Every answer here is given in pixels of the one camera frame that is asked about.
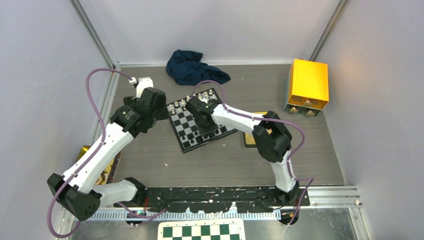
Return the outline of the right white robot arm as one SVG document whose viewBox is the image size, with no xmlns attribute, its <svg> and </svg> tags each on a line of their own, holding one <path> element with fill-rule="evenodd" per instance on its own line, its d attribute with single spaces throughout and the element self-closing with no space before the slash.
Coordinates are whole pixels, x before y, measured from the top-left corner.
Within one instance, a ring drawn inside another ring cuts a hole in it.
<svg viewBox="0 0 424 240">
<path fill-rule="evenodd" d="M 288 206 L 297 199 L 299 182 L 290 163 L 293 137 L 275 112 L 260 115 L 230 107 L 217 99 L 204 101 L 195 96 L 185 107 L 202 136 L 210 135 L 219 126 L 251 135 L 259 155 L 270 162 L 279 202 Z"/>
</svg>

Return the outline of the dark blue cloth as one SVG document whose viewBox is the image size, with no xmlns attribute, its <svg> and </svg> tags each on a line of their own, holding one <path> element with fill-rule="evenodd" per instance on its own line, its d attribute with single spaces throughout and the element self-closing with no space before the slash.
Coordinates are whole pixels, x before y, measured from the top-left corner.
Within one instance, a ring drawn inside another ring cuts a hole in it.
<svg viewBox="0 0 424 240">
<path fill-rule="evenodd" d="M 225 84 L 231 80 L 228 73 L 201 62 L 203 54 L 191 50 L 176 50 L 168 60 L 165 71 L 180 86 L 195 86 L 205 80 Z"/>
</svg>

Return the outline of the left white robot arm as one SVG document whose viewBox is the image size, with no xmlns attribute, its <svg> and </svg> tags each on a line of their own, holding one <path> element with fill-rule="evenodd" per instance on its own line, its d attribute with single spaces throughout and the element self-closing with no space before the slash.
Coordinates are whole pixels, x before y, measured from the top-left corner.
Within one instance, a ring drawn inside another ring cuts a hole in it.
<svg viewBox="0 0 424 240">
<path fill-rule="evenodd" d="M 89 219 L 99 208 L 117 203 L 138 207 L 145 203 L 146 187 L 133 177 L 115 183 L 96 185 L 102 171 L 126 145 L 140 133 L 147 133 L 156 121 L 167 118 L 166 94 L 154 87 L 145 88 L 139 97 L 128 96 L 111 116 L 105 134 L 96 147 L 62 175 L 53 173 L 47 184 L 57 202 L 78 220 Z"/>
</svg>

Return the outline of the orange drawer box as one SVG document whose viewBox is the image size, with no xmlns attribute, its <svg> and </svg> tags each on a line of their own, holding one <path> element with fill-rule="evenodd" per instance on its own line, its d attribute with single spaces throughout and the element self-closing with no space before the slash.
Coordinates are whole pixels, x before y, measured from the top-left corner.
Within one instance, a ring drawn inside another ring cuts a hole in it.
<svg viewBox="0 0 424 240">
<path fill-rule="evenodd" d="M 328 65 L 295 58 L 285 81 L 287 113 L 317 117 L 330 100 Z"/>
</svg>

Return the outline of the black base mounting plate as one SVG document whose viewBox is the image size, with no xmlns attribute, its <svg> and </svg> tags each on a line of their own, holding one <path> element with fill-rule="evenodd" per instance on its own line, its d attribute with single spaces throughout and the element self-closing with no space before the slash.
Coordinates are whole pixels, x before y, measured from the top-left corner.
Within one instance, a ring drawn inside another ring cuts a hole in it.
<svg viewBox="0 0 424 240">
<path fill-rule="evenodd" d="M 144 210 L 168 213 L 204 212 L 227 213 L 234 207 L 239 214 L 269 213 L 284 207 L 295 208 L 297 204 L 309 206 L 310 201 L 303 187 L 296 187 L 297 194 L 287 200 L 275 186 L 219 186 L 219 187 L 148 187 L 141 196 L 129 202 L 126 207 L 141 207 Z"/>
</svg>

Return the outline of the black white chess board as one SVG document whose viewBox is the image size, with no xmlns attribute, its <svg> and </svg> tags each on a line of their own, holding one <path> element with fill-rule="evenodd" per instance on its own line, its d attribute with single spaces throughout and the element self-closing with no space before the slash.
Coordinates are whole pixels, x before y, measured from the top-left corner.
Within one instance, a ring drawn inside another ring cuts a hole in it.
<svg viewBox="0 0 424 240">
<path fill-rule="evenodd" d="M 186 109 L 186 103 L 188 100 L 189 97 L 186 96 L 184 98 L 174 100 L 167 105 L 168 119 L 184 154 L 200 148 L 209 142 L 232 135 L 238 131 L 235 128 L 219 125 L 214 132 L 205 136 L 200 135 L 193 116 Z"/>
</svg>

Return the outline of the green white checker board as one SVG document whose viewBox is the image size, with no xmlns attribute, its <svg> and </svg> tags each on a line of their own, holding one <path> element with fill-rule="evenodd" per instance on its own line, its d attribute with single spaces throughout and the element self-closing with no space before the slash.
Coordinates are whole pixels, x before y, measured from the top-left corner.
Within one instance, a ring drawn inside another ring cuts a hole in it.
<svg viewBox="0 0 424 240">
<path fill-rule="evenodd" d="M 158 240 L 245 240 L 241 218 L 185 220 L 161 222 Z"/>
</svg>

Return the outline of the gold tin with black pieces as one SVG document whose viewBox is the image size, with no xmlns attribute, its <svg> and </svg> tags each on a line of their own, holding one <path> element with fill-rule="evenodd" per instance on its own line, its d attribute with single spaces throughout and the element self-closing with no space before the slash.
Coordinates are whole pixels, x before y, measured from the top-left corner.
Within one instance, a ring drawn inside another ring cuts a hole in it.
<svg viewBox="0 0 424 240">
<path fill-rule="evenodd" d="M 254 112 L 255 114 L 259 114 L 261 116 L 265 115 L 267 112 Z M 268 134 L 272 132 L 271 129 L 267 129 Z M 244 148 L 245 149 L 256 149 L 257 145 L 255 142 L 255 139 L 252 135 L 249 135 L 247 133 L 243 133 L 243 139 L 244 139 Z"/>
</svg>

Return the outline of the gold tin with white pieces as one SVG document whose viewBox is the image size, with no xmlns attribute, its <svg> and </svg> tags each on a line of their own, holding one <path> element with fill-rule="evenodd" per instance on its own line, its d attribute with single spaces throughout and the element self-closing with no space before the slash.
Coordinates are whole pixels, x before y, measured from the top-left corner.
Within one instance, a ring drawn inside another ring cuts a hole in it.
<svg viewBox="0 0 424 240">
<path fill-rule="evenodd" d="M 84 154 L 89 150 L 90 145 L 83 145 L 78 153 L 76 162 L 78 162 Z M 99 177 L 95 181 L 95 185 L 106 185 L 114 181 L 114 177 L 117 172 L 118 165 L 121 161 L 121 152 L 117 153 L 115 157 L 106 165 L 104 170 L 100 173 Z"/>
</svg>

